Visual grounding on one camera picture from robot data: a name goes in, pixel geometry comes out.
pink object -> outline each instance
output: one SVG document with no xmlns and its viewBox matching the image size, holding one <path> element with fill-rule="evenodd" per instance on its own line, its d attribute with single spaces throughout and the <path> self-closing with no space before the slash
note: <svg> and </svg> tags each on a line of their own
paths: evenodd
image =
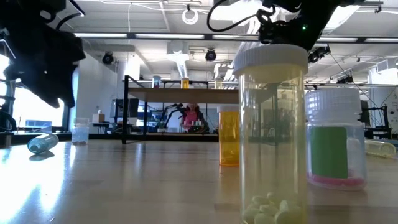
<svg viewBox="0 0 398 224">
<path fill-rule="evenodd" d="M 327 184 L 334 186 L 355 187 L 355 186 L 361 186 L 365 183 L 365 180 L 362 178 L 352 178 L 352 177 L 349 177 L 347 179 L 339 179 L 339 178 L 321 177 L 317 175 L 308 174 L 308 178 L 310 178 L 311 181 L 317 182 L 319 184 Z"/>
<path fill-rule="evenodd" d="M 184 124 L 185 124 L 185 129 L 189 129 L 192 126 L 192 122 L 195 123 L 195 121 L 197 120 L 197 114 L 194 111 L 188 111 L 187 112 L 187 116 L 184 119 Z"/>
</svg>

clear plastic container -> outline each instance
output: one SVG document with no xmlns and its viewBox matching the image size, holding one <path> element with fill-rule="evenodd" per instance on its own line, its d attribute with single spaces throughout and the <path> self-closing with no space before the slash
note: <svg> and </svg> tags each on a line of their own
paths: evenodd
<svg viewBox="0 0 398 224">
<path fill-rule="evenodd" d="M 239 165 L 239 106 L 219 106 L 220 165 Z"/>
<path fill-rule="evenodd" d="M 393 144 L 388 142 L 365 139 L 365 152 L 369 156 L 395 158 L 397 149 Z"/>
<path fill-rule="evenodd" d="M 308 53 L 294 45 L 238 54 L 241 223 L 307 223 L 303 76 Z"/>
<path fill-rule="evenodd" d="M 86 145 L 88 143 L 89 130 L 90 120 L 88 118 L 75 118 L 75 127 L 72 131 L 72 144 Z"/>
<path fill-rule="evenodd" d="M 181 88 L 189 88 L 189 78 L 181 78 Z"/>
<path fill-rule="evenodd" d="M 222 78 L 216 78 L 214 80 L 214 89 L 220 90 L 223 88 L 223 79 Z"/>
<path fill-rule="evenodd" d="M 152 88 L 160 88 L 160 83 L 162 82 L 162 77 L 154 75 L 152 77 Z"/>
<path fill-rule="evenodd" d="M 58 144 L 58 136 L 56 134 L 42 134 L 41 136 L 37 136 L 36 138 L 31 139 L 27 143 L 27 148 L 30 152 L 34 154 L 40 154 L 45 151 L 50 150 L 54 146 Z"/>
<path fill-rule="evenodd" d="M 359 91 L 317 90 L 305 95 L 308 181 L 320 187 L 361 190 L 366 161 Z"/>
</svg>

white bottle cap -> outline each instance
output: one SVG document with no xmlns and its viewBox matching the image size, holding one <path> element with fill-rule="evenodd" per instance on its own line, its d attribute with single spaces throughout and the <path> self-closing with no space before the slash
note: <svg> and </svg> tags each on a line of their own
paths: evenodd
<svg viewBox="0 0 398 224">
<path fill-rule="evenodd" d="M 305 114 L 360 114 L 361 100 L 356 88 L 315 90 L 305 95 Z"/>
<path fill-rule="evenodd" d="M 221 112 L 237 112 L 239 111 L 239 105 L 228 105 L 228 106 L 218 106 L 217 113 Z"/>
<path fill-rule="evenodd" d="M 308 52 L 302 47 L 290 44 L 270 44 L 251 48 L 235 57 L 234 74 L 242 75 L 247 67 L 263 65 L 298 65 L 303 74 L 306 74 Z"/>
</svg>

green label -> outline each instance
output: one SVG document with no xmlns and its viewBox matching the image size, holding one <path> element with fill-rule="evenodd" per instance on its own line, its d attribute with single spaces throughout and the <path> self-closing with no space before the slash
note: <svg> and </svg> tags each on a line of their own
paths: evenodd
<svg viewBox="0 0 398 224">
<path fill-rule="evenodd" d="M 347 130 L 344 127 L 313 127 L 310 134 L 312 174 L 348 178 Z"/>
</svg>

ceiling light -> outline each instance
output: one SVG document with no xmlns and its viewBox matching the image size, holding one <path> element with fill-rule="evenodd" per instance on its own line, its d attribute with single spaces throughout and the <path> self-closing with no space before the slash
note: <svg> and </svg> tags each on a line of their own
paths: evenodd
<svg viewBox="0 0 398 224">
<path fill-rule="evenodd" d="M 398 43 L 398 38 L 367 38 L 365 42 L 374 42 L 374 43 Z"/>
<path fill-rule="evenodd" d="M 354 37 L 320 37 L 319 42 L 356 42 L 358 38 Z"/>
<path fill-rule="evenodd" d="M 255 40 L 258 41 L 257 35 L 213 35 L 215 40 Z"/>
<path fill-rule="evenodd" d="M 127 38 L 127 34 L 75 33 L 82 38 Z"/>
<path fill-rule="evenodd" d="M 138 39 L 204 39 L 203 34 L 136 34 Z"/>
</svg>

